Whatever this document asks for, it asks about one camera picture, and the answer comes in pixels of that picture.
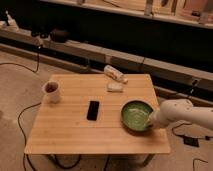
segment white object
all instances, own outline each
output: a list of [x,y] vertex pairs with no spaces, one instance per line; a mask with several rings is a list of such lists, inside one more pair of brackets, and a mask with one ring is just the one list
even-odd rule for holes
[[107,91],[109,92],[123,92],[123,84],[121,83],[108,83]]
[[122,82],[125,84],[128,82],[128,80],[124,78],[124,74],[122,72],[118,71],[110,65],[106,65],[104,67],[104,73],[118,82]]
[[7,15],[7,19],[8,19],[8,24],[9,24],[9,28],[12,30],[12,31],[18,31],[19,30],[19,27],[18,27],[18,24],[16,23],[16,20],[14,20],[8,11],[5,12],[6,15]]
[[7,23],[5,21],[0,21],[0,28],[7,27]]
[[195,107],[188,99],[166,100],[149,117],[154,128],[167,127],[171,122],[186,120],[213,130],[213,108]]
[[43,85],[42,91],[48,96],[51,103],[60,101],[59,85],[57,82],[47,82]]

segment green bowl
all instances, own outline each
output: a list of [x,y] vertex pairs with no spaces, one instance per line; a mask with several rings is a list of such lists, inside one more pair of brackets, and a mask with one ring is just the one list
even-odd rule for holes
[[138,100],[130,101],[122,108],[122,122],[133,131],[145,131],[148,129],[147,121],[152,112],[152,107],[147,103]]

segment smartphone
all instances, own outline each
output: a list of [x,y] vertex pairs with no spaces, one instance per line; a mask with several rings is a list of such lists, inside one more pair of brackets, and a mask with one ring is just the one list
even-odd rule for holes
[[98,116],[98,108],[99,108],[99,102],[98,101],[90,101],[89,109],[87,112],[87,119],[96,121]]

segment floor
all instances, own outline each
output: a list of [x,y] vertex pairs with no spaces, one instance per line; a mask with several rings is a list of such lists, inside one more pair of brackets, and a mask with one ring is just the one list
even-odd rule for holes
[[[15,62],[35,68],[36,63],[15,55],[0,51],[0,63]],[[33,74],[24,68],[12,65],[0,66],[0,171],[22,171],[22,156],[24,139],[17,124],[18,114],[27,106],[36,104],[42,99],[41,86],[54,73],[73,72],[41,64],[38,74]],[[38,107],[24,112],[21,123],[28,135]],[[137,156],[112,156],[108,169],[110,171],[191,171],[193,158],[201,158],[210,161],[213,140],[199,141],[200,147],[191,147],[183,144],[182,139],[171,134],[171,127],[179,123],[171,124],[167,128],[168,138],[171,145],[171,153],[168,155],[155,155],[151,163],[141,167],[145,155]],[[196,125],[181,127],[177,130],[193,137],[213,135],[212,131]],[[76,156],[60,156],[66,164],[74,162]],[[56,168],[47,158],[42,155],[31,156],[32,162],[38,171],[56,171]],[[106,156],[83,155],[83,159],[74,171],[101,171],[103,170]],[[207,170],[208,164],[196,162],[196,171]]]

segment small object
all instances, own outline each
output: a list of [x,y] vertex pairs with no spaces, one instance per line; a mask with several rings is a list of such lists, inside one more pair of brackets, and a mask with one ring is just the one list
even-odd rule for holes
[[206,139],[206,141],[209,141],[211,139],[211,137],[206,135],[205,139]]
[[193,147],[199,147],[198,139],[193,138],[193,137],[188,137],[188,136],[183,136],[183,143],[186,145],[190,145]]
[[50,102],[58,103],[60,101],[59,85],[57,82],[45,83],[42,91],[48,96]]
[[106,65],[104,67],[104,73],[118,82],[122,82],[125,84],[128,82],[128,80],[124,78],[124,74],[122,72],[118,71],[110,65]]
[[200,17],[200,11],[192,11],[192,16]]
[[90,101],[89,109],[87,112],[87,119],[96,121],[98,115],[99,102],[98,101]]
[[48,36],[49,36],[48,33],[45,33],[45,32],[40,33],[40,38],[42,38],[42,39],[46,39],[46,38],[48,38]]
[[121,83],[108,83],[107,91],[109,92],[123,92],[123,85]]
[[39,36],[39,32],[37,30],[32,30],[31,31],[31,36],[32,37],[37,37],[37,36]]
[[18,24],[16,23],[16,21],[10,16],[8,11],[6,11],[5,13],[6,13],[7,18],[8,18],[9,28],[13,31],[18,31],[19,27],[18,27]]
[[50,38],[54,42],[65,43],[69,39],[70,33],[66,30],[54,29],[50,32]]
[[149,116],[152,112],[152,107],[147,103],[139,100],[130,101],[122,108],[122,122],[130,130],[142,132],[151,127]]
[[5,21],[0,21],[0,28],[7,27],[7,23]]
[[82,5],[85,2],[85,0],[77,0],[78,5]]
[[161,6],[164,7],[167,5],[169,0],[161,0]]

